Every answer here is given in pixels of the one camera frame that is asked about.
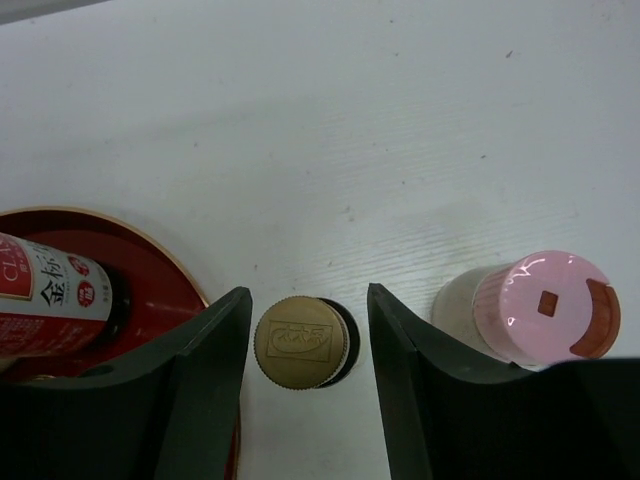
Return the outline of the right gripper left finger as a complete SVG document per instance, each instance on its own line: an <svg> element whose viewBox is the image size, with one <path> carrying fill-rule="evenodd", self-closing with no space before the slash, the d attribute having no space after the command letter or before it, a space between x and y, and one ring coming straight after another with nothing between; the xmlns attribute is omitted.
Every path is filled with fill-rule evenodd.
<svg viewBox="0 0 640 480"><path fill-rule="evenodd" d="M237 287L77 377L3 384L2 477L233 478L251 316Z"/></svg>

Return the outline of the tall dark soy sauce bottle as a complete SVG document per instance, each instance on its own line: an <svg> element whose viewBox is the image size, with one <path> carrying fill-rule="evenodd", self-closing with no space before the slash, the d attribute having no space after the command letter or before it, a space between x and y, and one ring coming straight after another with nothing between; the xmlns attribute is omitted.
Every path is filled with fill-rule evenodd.
<svg viewBox="0 0 640 480"><path fill-rule="evenodd" d="M1 370L112 341L131 311L128 281L88 257L1 235Z"/></svg>

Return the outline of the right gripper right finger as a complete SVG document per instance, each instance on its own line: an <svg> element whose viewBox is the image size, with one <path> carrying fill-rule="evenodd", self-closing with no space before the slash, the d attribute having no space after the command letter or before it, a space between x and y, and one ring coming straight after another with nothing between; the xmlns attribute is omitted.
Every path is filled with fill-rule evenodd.
<svg viewBox="0 0 640 480"><path fill-rule="evenodd" d="M635 479L639 362L539 372L488 357L367 293L371 351L395 479Z"/></svg>

